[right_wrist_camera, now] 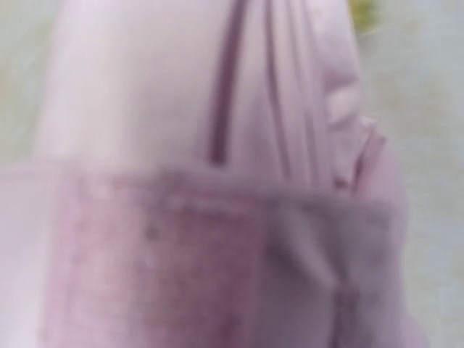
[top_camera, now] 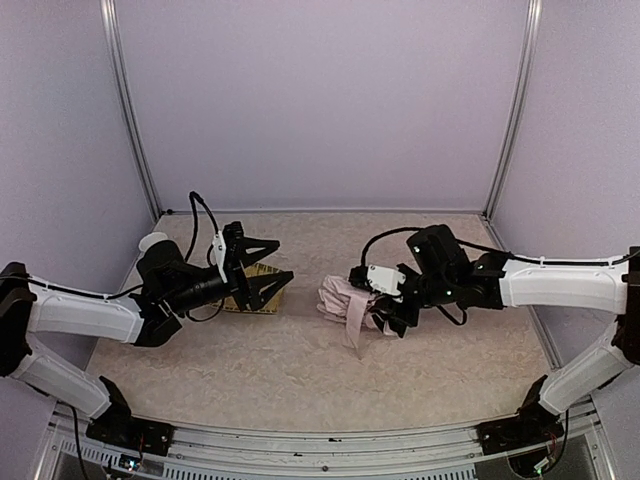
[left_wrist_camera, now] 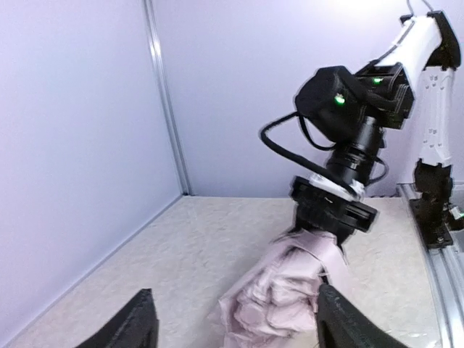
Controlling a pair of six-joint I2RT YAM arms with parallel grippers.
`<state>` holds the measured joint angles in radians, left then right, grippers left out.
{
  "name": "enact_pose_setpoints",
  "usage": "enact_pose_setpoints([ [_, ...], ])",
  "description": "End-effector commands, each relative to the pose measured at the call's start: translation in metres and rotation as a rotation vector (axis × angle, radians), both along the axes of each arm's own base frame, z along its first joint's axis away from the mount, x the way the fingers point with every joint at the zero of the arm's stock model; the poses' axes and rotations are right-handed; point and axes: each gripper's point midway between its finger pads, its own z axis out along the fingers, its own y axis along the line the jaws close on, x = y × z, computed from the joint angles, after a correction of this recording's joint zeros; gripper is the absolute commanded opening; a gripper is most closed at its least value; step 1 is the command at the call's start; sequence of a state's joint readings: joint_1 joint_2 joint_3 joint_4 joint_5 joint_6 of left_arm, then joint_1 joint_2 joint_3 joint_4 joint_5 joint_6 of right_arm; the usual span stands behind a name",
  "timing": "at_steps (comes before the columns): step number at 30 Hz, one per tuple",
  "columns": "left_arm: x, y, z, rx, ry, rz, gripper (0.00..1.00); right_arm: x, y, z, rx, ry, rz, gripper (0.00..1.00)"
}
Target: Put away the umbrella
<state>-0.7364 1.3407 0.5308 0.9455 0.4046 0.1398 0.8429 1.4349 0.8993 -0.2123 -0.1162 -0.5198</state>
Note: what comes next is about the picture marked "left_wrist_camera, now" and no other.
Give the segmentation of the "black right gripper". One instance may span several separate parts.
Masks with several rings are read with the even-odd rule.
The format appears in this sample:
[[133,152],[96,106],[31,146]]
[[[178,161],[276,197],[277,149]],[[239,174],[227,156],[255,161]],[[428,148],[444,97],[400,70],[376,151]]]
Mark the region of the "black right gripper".
[[336,237],[338,246],[355,231],[368,232],[378,214],[378,210],[362,202],[348,202],[299,176],[294,178],[290,197],[296,208],[294,226],[289,232],[329,232]]

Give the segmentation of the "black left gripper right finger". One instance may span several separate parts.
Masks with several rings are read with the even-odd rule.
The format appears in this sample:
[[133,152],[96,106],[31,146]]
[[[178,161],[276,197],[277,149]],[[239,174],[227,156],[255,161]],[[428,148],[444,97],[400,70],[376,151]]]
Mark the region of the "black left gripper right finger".
[[326,283],[319,287],[316,323],[319,346],[323,348],[407,348]]

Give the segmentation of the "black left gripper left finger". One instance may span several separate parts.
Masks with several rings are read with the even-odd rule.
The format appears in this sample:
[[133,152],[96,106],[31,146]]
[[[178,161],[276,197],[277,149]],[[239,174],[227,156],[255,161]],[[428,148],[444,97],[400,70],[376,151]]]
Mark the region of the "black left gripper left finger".
[[151,289],[141,289],[94,335],[76,348],[157,348],[159,319]]

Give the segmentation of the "pink and black umbrella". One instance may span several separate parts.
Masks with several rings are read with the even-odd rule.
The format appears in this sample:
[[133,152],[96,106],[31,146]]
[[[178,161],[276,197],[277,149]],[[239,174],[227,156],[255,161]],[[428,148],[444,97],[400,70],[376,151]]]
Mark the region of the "pink and black umbrella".
[[333,234],[279,236],[218,300],[224,347],[285,347],[295,336],[313,332],[324,280],[344,293],[351,289]]

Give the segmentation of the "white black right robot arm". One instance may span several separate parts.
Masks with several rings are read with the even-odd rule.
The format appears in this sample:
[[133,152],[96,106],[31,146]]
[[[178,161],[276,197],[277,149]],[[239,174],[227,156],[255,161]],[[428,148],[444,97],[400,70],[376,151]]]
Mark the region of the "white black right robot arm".
[[447,121],[452,82],[461,64],[460,44],[443,11],[401,17],[391,48],[357,72],[343,66],[317,70],[295,98],[302,130],[314,125],[331,143],[331,156],[309,179],[296,178],[291,192],[296,225],[321,229],[344,241],[367,231],[376,211],[361,202],[374,183],[371,173],[384,148],[384,131],[400,129],[415,104],[428,118],[410,200],[413,217],[430,249],[452,244],[449,231],[463,219],[452,213],[452,164]]

